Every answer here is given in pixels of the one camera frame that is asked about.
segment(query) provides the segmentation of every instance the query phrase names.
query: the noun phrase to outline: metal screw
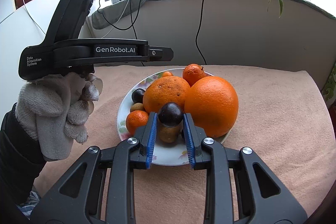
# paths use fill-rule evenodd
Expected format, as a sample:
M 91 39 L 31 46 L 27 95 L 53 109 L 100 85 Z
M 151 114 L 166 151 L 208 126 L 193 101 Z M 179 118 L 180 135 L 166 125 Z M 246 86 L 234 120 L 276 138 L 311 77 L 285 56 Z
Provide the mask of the metal screw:
M 213 140 L 213 138 L 205 138 L 203 142 L 206 144 L 213 144 L 215 141 Z
M 132 138 L 129 138 L 129 139 L 127 140 L 127 142 L 128 142 L 129 144 L 135 144 L 135 143 L 138 142 L 138 139 L 132 137 Z
M 247 146 L 243 147 L 243 153 L 247 155 L 252 154 L 252 149 Z
M 98 147 L 97 146 L 91 146 L 89 148 L 89 153 L 90 154 L 94 154 L 94 153 L 97 153 L 98 152 Z

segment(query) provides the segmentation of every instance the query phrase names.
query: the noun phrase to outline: plate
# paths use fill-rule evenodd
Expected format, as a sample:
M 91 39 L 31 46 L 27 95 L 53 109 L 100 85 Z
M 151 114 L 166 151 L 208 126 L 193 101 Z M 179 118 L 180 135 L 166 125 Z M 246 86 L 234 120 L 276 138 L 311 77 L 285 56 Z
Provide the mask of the plate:
M 122 100 L 118 115 L 117 115 L 117 130 L 119 138 L 123 141 L 131 137 L 131 134 L 126 129 L 126 118 L 127 115 L 130 113 L 129 110 L 133 105 L 132 101 L 132 93 L 136 89 L 144 89 L 146 90 L 147 87 L 154 82 L 156 79 L 161 78 L 163 72 L 171 71 L 172 74 L 175 76 L 182 77 L 184 68 L 175 68 L 175 69 L 168 69 L 157 72 L 153 75 L 148 76 L 147 78 L 143 79 L 141 82 L 136 84 L 125 96 Z M 216 138 L 217 141 L 223 143 L 230 131 L 220 138 Z M 152 163 L 157 165 L 165 165 L 165 166 L 177 166 L 177 165 L 185 165 L 188 164 L 188 153 L 186 150 L 186 146 L 184 140 L 182 139 L 181 135 L 179 135 L 176 142 L 173 144 L 163 143 L 159 138 L 156 139 L 156 143 L 154 146 L 154 153 L 153 153 L 153 160 Z

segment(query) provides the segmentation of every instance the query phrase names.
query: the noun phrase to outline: knit glove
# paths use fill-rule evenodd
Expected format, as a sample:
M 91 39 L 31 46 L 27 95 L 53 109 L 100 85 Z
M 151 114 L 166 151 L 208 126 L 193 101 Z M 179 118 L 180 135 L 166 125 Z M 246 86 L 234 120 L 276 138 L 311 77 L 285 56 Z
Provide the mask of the knit glove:
M 70 72 L 48 75 L 25 84 L 19 94 L 15 116 L 26 133 L 38 140 L 47 161 L 66 159 L 75 139 L 85 143 L 84 123 L 99 99 L 102 81 Z

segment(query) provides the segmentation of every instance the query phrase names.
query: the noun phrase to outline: tangerine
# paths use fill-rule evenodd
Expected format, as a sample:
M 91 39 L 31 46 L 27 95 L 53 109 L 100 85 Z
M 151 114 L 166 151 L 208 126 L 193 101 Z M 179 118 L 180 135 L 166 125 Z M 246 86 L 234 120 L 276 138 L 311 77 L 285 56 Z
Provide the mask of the tangerine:
M 184 112 L 190 113 L 194 124 L 210 138 L 225 135 L 238 115 L 238 96 L 223 78 L 212 76 L 197 81 L 188 91 Z
M 170 71 L 164 71 L 161 77 L 174 76 Z
M 198 80 L 206 77 L 203 67 L 197 64 L 190 64 L 183 70 L 182 77 L 190 86 L 193 86 Z
M 140 126 L 145 126 L 148 121 L 148 113 L 142 110 L 132 111 L 127 115 L 126 128 L 128 132 L 133 136 L 135 130 Z
M 184 109 L 184 101 L 190 86 L 186 80 L 178 76 L 166 76 L 155 80 L 143 95 L 143 106 L 150 113 L 169 102 L 174 102 Z

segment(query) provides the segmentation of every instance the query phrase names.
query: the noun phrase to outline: black jacket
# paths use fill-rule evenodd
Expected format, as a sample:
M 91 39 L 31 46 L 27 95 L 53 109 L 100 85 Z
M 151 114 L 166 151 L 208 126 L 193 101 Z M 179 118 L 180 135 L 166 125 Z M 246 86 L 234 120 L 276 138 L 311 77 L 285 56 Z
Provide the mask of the black jacket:
M 6 113 L 0 131 L 0 223 L 4 224 L 30 223 L 16 204 L 27 200 L 46 164 L 39 143 L 16 120 L 15 107 Z

